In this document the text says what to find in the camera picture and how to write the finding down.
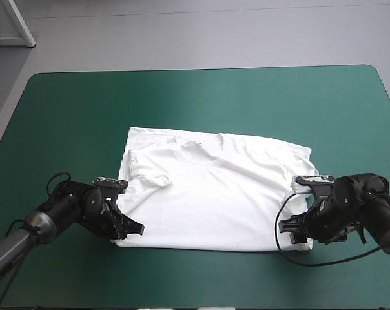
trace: t-shirt sleeve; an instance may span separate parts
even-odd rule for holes
[[[119,195],[118,207],[127,215],[149,196],[172,183],[167,170],[155,158],[141,152],[129,152],[129,186]]]

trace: green table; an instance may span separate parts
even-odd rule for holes
[[[0,239],[57,171],[117,177],[130,126],[252,134],[313,149],[322,174],[390,180],[390,100],[373,67],[36,74],[0,142]],[[364,252],[357,235],[296,259]],[[117,248],[74,225],[38,247],[4,305],[390,307],[390,256],[304,268],[278,253]]]

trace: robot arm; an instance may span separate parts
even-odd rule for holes
[[[23,258],[39,244],[55,240],[73,223],[78,223],[96,236],[124,239],[128,234],[143,234],[144,226],[123,215],[116,200],[128,186],[127,181],[96,178],[93,185],[72,181],[68,175],[59,183],[49,198],[34,209],[24,220],[22,228],[0,241],[0,281],[21,265]]]
[[[290,232],[291,242],[307,238],[320,243],[342,242],[357,231],[363,243],[364,228],[386,253],[390,254],[389,182],[372,173],[344,176],[297,176],[292,188],[296,194],[312,194],[313,206],[305,213],[279,222],[281,233]]]

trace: folded t-shirt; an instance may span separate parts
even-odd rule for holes
[[[131,128],[127,165],[119,172],[130,185],[118,205],[145,232],[116,244],[273,251],[275,216],[292,176],[318,174],[310,151],[256,136]],[[305,210],[305,199],[297,197],[282,218]],[[291,245],[288,234],[279,238],[283,249],[312,245]]]

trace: gray floor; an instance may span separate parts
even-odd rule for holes
[[[37,46],[0,48],[0,138],[38,72],[363,63],[390,95],[390,1],[16,3]]]

